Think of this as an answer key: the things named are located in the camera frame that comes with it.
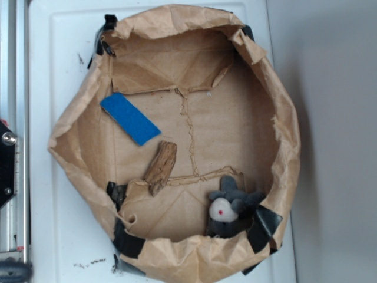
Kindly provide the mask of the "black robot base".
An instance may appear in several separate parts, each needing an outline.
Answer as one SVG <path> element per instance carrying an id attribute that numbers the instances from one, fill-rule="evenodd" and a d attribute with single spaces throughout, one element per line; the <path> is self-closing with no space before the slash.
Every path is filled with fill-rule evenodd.
<path id="1" fill-rule="evenodd" d="M 16 146 L 18 137 L 1 119 L 1 208 L 3 208 L 16 192 Z"/>

